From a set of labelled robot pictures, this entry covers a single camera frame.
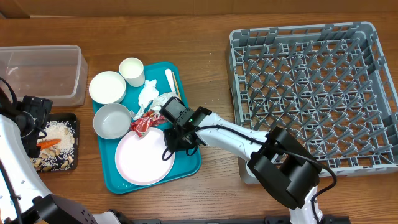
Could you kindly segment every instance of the clear plastic container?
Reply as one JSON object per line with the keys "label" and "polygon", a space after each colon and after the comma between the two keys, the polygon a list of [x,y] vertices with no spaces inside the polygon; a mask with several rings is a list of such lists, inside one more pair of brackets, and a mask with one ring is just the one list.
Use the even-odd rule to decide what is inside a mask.
{"label": "clear plastic container", "polygon": [[79,46],[0,47],[0,77],[19,101],[27,95],[50,99],[53,106],[82,105],[87,71]]}

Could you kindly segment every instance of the white plate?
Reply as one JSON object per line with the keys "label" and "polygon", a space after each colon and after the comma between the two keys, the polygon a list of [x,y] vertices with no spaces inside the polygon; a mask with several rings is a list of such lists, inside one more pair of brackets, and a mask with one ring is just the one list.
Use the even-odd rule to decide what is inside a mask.
{"label": "white plate", "polygon": [[163,161],[165,149],[164,134],[160,129],[151,127],[142,138],[131,131],[118,144],[116,168],[132,184],[145,186],[157,183],[170,172],[175,159],[173,154],[169,160]]}

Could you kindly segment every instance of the gray dish rack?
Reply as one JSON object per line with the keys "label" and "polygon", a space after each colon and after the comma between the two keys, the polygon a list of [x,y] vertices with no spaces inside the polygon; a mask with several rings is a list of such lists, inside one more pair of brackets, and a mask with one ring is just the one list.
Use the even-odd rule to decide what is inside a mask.
{"label": "gray dish rack", "polygon": [[234,30],[229,46],[236,124],[288,129],[337,175],[398,170],[398,97],[371,23]]}

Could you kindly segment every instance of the white bowl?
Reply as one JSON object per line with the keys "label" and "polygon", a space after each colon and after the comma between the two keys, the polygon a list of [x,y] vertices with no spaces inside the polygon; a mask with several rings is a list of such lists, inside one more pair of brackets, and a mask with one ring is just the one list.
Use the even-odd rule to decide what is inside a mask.
{"label": "white bowl", "polygon": [[131,114],[129,109],[119,103],[110,103],[95,113],[93,126],[101,138],[118,139],[129,130]]}
{"label": "white bowl", "polygon": [[97,103],[120,103],[126,96],[126,81],[117,72],[101,72],[90,82],[88,92]]}

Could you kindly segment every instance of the plastic tray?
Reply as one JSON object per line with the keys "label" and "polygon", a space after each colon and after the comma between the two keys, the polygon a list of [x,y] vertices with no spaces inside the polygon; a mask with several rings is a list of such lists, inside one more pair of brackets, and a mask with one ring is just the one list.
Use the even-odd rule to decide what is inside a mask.
{"label": "plastic tray", "polygon": [[[398,171],[398,97],[372,24],[243,29],[229,41],[237,124],[288,129],[337,175]],[[244,161],[239,170],[257,182]]]}
{"label": "plastic tray", "polygon": [[[159,94],[168,93],[170,92],[170,87],[165,75],[166,69],[171,69],[171,71],[174,72],[175,79],[177,80],[177,85],[180,90],[182,101],[185,103],[185,105],[188,106],[187,99],[185,97],[184,90],[182,88],[180,75],[178,74],[176,66],[173,65],[172,63],[160,62],[153,65],[146,65],[144,67],[145,78],[146,80],[154,80],[154,79],[157,80],[156,89],[159,91]],[[134,88],[127,84],[126,96],[122,100],[121,104],[126,106],[129,110],[133,110],[135,113],[137,113],[139,109],[138,96],[143,87],[144,86],[142,85],[139,88]],[[102,106],[103,105],[93,101],[94,113],[96,113]],[[171,128],[171,127],[172,125],[170,123],[166,123],[157,126],[156,128],[164,130],[166,128]],[[119,172],[116,169],[114,157],[115,157],[116,147],[118,146],[119,141],[120,139],[107,140],[98,137],[99,150],[101,152],[101,160],[105,176],[105,184],[107,188],[115,194],[125,194],[128,192],[133,192],[135,190],[144,189],[146,187],[150,187],[153,185],[169,182],[171,180],[187,177],[189,175],[193,175],[196,172],[198,172],[201,166],[200,150],[198,150],[198,152],[191,157],[188,157],[185,154],[185,151],[180,151],[175,154],[175,162],[172,167],[172,170],[160,182],[149,186],[138,186],[130,184],[120,176]]]}

